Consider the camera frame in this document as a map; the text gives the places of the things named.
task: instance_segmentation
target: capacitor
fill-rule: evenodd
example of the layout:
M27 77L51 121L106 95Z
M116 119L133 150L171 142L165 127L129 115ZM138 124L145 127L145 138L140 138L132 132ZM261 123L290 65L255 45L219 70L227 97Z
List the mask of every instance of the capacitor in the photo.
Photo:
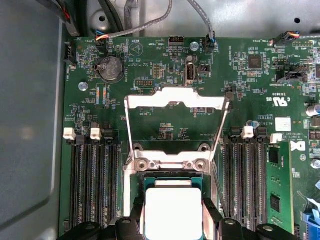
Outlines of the capacitor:
M253 127L253 129L257 129L260 126L260 123L258 121L249 120L246 122L246 125Z
M125 75L125 66L123 62L114 56L103 58L98 64L94 66L102 78L108 84L118 83Z
M310 106L306 109L305 113L309 117L320 115L320 104Z

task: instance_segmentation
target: screw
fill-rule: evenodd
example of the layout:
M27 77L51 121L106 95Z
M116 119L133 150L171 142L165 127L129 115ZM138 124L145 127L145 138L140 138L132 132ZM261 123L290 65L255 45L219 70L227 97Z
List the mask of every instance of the screw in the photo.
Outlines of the screw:
M80 91L85 92L88 90L88 83L86 83L85 81L82 81L79 83L78 87Z
M311 167L314 169L320 169L320 160L319 159L313 159L311 161Z
M263 226L263 229L266 230L267 232L273 232L274 231L274 229L271 226L268 226L268 225Z
M227 219L227 220L225 221L225 223L228 224L228 225L234 225L236 222L233 221L232 219Z
M193 41L192 43L190 43L190 50L193 52L196 52L199 50L199 43L197 43L196 41Z

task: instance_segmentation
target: black memory slot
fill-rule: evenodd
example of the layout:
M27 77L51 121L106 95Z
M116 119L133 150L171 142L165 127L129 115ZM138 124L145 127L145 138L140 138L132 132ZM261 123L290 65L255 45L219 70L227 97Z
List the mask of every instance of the black memory slot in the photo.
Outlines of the black memory slot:
M117 196L118 196L118 145L110 144L108 146L108 219L109 224L117 216Z
M97 216L98 223L104 229L106 227L106 158L105 147L99 146L97 155Z
M247 213L249 219L248 229L254 231L256 229L256 213L255 213L255 175L254 175L254 144L246 143L246 161L247 161Z
M231 144L224 144L223 148L223 198L226 205L226 217L230 216L230 151Z
M231 148L229 149L229 176L230 176L230 183L229 183L229 214L233 218L235 216L235 160L236 160L236 152L234 151L236 144L232 144Z
M93 190L94 190L94 161L92 146L87 146L87 164L86 164L86 198L85 198L85 220L93 222Z
M92 196L92 206L94 206L94 211L92 211L92 219L94 219L94 222L99 222L99 196L100 196L100 146L93 145L92 146L92 162L93 162L93 189L94 193Z
M254 189L254 224L255 226L257 226L260 222L260 212L261 212L261 206L260 206L260 198L261 198L261 194L260 194L260 154L259 154L259 143L255 143L253 145L253 169L254 169L254 185L253 185L253 189Z
M71 179L70 179L70 228L72 229L75 227L76 223L76 212L75 209L77 208L77 201L76 201L76 179L77 179L77 147L75 145L71 146Z
M260 186L260 214L261 222L259 224L266 224L268 221L267 214L267 158L266 145L260 143L258 145L259 152L259 186Z
M235 193L236 193L236 219L243 222L243 154L242 145L234 145L234 159L235 159Z
M89 173L88 173L88 145L82 145L82 169L83 169L83 200L82 200L82 222L88 222L89 218L87 218L87 211L89 210L88 206L88 180L89 180Z

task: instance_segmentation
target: black connector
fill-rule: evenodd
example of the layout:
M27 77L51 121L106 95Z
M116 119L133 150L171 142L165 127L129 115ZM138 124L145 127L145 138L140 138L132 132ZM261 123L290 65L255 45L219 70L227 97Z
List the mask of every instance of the black connector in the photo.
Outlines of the black connector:
M269 45L275 48L286 47L295 40L299 39L299 37L295 36L299 34L299 31L286 31L285 33L280 34L276 38L271 39Z
M70 42L65 42L65 55L64 62L70 66L76 66L76 50L74 48L74 44Z
M173 46L184 46L185 37L184 36L170 36L168 41L169 47Z
M211 54L215 50L215 32L213 32L213 39L210 39L209 34L205 37L205 42L204 42L204 51L207 54Z
M95 46L98 49L99 52L107 54L108 53L108 44L107 39L100 39L99 41L95 41Z

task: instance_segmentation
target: mounting hole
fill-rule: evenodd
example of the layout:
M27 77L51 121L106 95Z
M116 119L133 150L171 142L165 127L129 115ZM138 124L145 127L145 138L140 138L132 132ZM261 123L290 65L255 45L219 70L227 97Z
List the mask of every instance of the mounting hole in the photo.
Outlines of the mounting hole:
M93 225L88 225L88 226L86 226L85 227L85 230L92 230L92 229L94 229L95 228L95 226L93 226Z
M100 22L104 22L105 20L106 20L106 17L105 17L105 16L100 16L100 17L99 17L99 21L100 21Z
M131 220L130 220L130 219L123 219L123 220L121 221L121 223L123 223L123 224L129 224L129 223L131 223Z

